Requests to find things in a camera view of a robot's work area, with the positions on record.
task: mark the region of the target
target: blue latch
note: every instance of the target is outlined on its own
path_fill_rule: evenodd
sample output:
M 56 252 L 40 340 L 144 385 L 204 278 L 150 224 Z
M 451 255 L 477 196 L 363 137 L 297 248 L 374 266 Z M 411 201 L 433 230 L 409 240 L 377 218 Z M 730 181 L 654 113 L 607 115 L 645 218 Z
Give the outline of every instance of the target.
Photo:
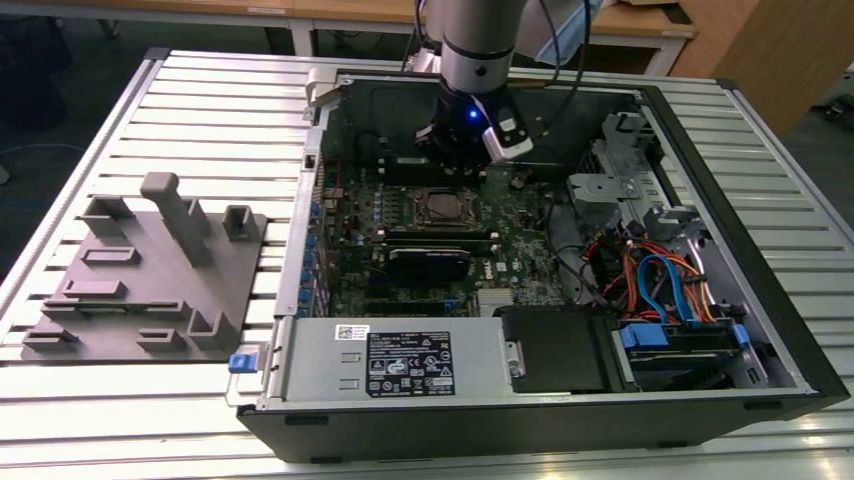
M 619 330 L 619 339 L 626 349 L 634 347 L 666 347 L 667 335 L 659 323 L 633 323 Z
M 228 373 L 258 372 L 258 354 L 235 353 L 228 357 Z
M 733 325 L 733 334 L 736 335 L 736 341 L 742 347 L 750 345 L 750 334 L 744 325 L 738 323 Z

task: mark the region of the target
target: white sticker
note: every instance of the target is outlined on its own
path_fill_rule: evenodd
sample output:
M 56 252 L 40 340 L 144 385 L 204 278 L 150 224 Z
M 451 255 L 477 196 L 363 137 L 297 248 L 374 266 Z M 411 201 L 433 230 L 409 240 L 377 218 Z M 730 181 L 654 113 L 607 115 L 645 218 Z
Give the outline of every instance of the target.
M 370 325 L 335 325 L 335 340 L 367 340 Z
M 265 8 L 265 7 L 247 7 L 250 13 L 269 13 L 273 15 L 285 15 L 287 12 L 285 8 Z
M 684 38 L 692 38 L 694 36 L 694 33 L 692 32 L 681 32 L 678 30 L 665 30 L 662 32 L 662 36 L 663 37 L 684 37 Z

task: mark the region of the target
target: wire bundle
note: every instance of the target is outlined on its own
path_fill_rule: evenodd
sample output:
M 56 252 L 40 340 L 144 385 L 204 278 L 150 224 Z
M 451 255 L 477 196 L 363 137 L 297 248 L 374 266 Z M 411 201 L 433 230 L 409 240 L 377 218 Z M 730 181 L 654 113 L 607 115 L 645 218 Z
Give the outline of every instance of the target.
M 606 242 L 605 235 L 597 235 L 590 245 L 582 250 L 582 258 L 589 261 L 597 250 Z M 615 240 L 623 244 L 619 273 L 602 289 L 602 295 L 615 291 L 617 286 L 625 284 L 626 291 L 617 301 L 623 311 L 623 318 L 658 320 L 663 323 L 681 321 L 714 322 L 714 315 L 709 308 L 706 278 L 694 266 L 675 253 L 659 244 L 637 238 L 615 235 Z M 650 265 L 665 268 L 665 275 L 670 277 L 673 299 L 677 306 L 675 315 L 667 313 L 655 297 L 658 293 L 649 293 L 646 278 Z M 642 309 L 643 303 L 651 307 Z
M 631 256 L 633 251 L 642 250 L 646 251 L 650 256 L 645 257 L 641 263 L 635 261 Z M 658 303 L 651 301 L 651 297 L 646 291 L 646 285 L 643 283 L 646 267 L 645 262 L 659 261 L 667 267 L 667 273 L 671 277 L 671 283 L 674 286 L 674 300 L 677 302 L 677 309 L 680 311 L 680 316 L 684 321 L 689 321 L 692 319 L 697 319 L 701 322 L 714 322 L 714 315 L 709 309 L 709 299 L 706 295 L 706 280 L 697 269 L 689 264 L 689 262 L 677 254 L 667 251 L 665 247 L 650 242 L 650 241 L 629 241 L 626 244 L 626 249 L 623 253 L 623 275 L 627 279 L 627 290 L 629 290 L 629 303 L 627 303 L 627 315 L 631 315 L 638 308 L 638 297 L 642 297 L 650 306 L 654 308 L 658 306 Z M 677 266 L 682 269 L 682 273 L 677 272 Z M 686 282 L 689 276 L 697 278 L 697 282 Z M 693 312 L 686 311 L 688 304 L 685 304 L 684 295 L 690 299 L 690 309 Z M 665 321 L 663 308 L 655 308 L 655 313 L 662 321 Z M 639 315 L 649 317 L 649 311 L 641 312 Z

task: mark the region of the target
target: power supply label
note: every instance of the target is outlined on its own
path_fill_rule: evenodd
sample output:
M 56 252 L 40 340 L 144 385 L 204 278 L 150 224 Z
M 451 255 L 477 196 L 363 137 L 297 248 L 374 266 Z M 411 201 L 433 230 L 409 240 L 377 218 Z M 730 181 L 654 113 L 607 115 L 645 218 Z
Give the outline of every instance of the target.
M 454 395 L 450 332 L 370 333 L 367 349 L 371 397 Z

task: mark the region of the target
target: slotted metal worktable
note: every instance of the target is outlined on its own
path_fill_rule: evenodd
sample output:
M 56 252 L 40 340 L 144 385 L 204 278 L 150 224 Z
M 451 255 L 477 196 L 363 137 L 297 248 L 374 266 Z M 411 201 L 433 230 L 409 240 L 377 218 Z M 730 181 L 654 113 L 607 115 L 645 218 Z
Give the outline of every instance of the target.
M 305 82 L 321 64 L 377 61 L 174 51 L 147 59 L 0 289 L 0 361 L 20 358 L 40 298 L 87 233 L 75 216 L 94 194 L 139 196 L 148 171 L 182 176 L 206 211 L 248 203 L 266 214 L 263 258 L 243 331 L 271 337 L 279 267 L 309 123 Z M 551 72 L 517 70 L 546 78 Z M 825 352 L 854 390 L 854 235 L 738 92 L 710 80 L 590 74 L 655 83 L 753 234 Z M 667 165 L 684 197 L 680 174 Z M 259 375 L 234 379 L 251 397 Z M 422 462 L 289 465 L 243 429 L 223 392 L 226 365 L 0 368 L 0 477 L 150 478 L 294 474 L 318 478 L 809 478 L 854 476 L 854 401 L 792 422 L 754 425 L 696 448 Z

